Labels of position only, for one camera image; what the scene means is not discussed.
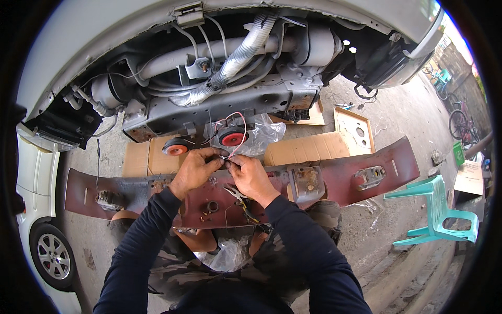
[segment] pliers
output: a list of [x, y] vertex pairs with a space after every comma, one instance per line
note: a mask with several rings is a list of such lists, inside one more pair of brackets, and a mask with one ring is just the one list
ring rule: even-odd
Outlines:
[[248, 206], [250, 205], [251, 199], [245, 195], [243, 195], [241, 192], [239, 192], [237, 189], [230, 187], [223, 187], [225, 190], [228, 191], [228, 193], [232, 194], [233, 197], [237, 198], [240, 201], [240, 205], [242, 206], [242, 209], [244, 210], [244, 213], [246, 216], [249, 217], [249, 219], [253, 220], [255, 223], [259, 224], [260, 220], [256, 218], [249, 210], [247, 210]]

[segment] knee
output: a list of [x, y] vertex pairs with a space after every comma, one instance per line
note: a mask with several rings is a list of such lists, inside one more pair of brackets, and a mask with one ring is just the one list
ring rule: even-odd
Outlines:
[[132, 212], [132, 211], [119, 211], [113, 217], [111, 220], [116, 220], [116, 219], [122, 219], [122, 218], [130, 218], [130, 219], [137, 219], [140, 215]]

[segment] pink wire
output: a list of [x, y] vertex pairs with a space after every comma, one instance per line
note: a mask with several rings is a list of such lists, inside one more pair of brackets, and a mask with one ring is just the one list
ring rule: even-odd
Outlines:
[[244, 119], [244, 116], [240, 112], [236, 111], [233, 114], [228, 115], [225, 119], [222, 119], [222, 120], [226, 120], [226, 119], [230, 118], [231, 116], [233, 116], [235, 114], [239, 114], [240, 117], [242, 118], [242, 122], [244, 122], [244, 136], [242, 137], [242, 141], [240, 142], [239, 146], [237, 146], [237, 148], [228, 156], [228, 158], [232, 157], [235, 154], [235, 152], [241, 147], [241, 145], [246, 140], [246, 134], [247, 134], [246, 120]]

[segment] cardboard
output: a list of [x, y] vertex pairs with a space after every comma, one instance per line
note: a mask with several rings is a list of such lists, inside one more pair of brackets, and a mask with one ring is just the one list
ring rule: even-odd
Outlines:
[[351, 156], [377, 152], [368, 118], [336, 107], [334, 121], [335, 131], [340, 132], [349, 147]]
[[454, 190], [476, 195], [483, 195], [483, 174], [481, 163], [470, 160], [458, 167]]
[[122, 177], [144, 177], [178, 172], [188, 153], [180, 156], [168, 156], [162, 152], [166, 141], [173, 137], [175, 136], [169, 135], [139, 144], [128, 143], [125, 148]]
[[[324, 118], [322, 117], [323, 107], [321, 100], [319, 99], [314, 103], [312, 108], [309, 110], [310, 119], [300, 120], [296, 124], [300, 125], [311, 125], [311, 126], [325, 126]], [[284, 122], [285, 124], [294, 124], [293, 121], [286, 121], [284, 119], [278, 118], [276, 116], [269, 115], [273, 123]]]
[[150, 142], [127, 143], [125, 147], [124, 164], [122, 166], [122, 177], [144, 177], [148, 170], [148, 153]]
[[350, 152], [341, 134], [331, 132], [271, 143], [263, 162], [266, 166], [279, 166], [348, 156]]

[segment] car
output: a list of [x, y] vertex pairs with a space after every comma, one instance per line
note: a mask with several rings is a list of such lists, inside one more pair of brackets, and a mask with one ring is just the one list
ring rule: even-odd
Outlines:
[[17, 193], [25, 210], [16, 215], [24, 256], [38, 284], [61, 313], [82, 312], [77, 295], [66, 291], [76, 274], [75, 257], [56, 217], [56, 176], [60, 153], [38, 149], [18, 135]]
[[170, 154], [222, 129], [232, 132], [220, 143], [238, 145], [254, 115], [308, 119], [337, 75], [366, 99], [374, 94], [361, 88], [406, 83], [432, 57], [444, 17], [435, 0], [63, 1], [21, 73], [23, 137], [50, 151], [85, 149], [104, 118], [123, 112], [135, 142], [179, 134]]

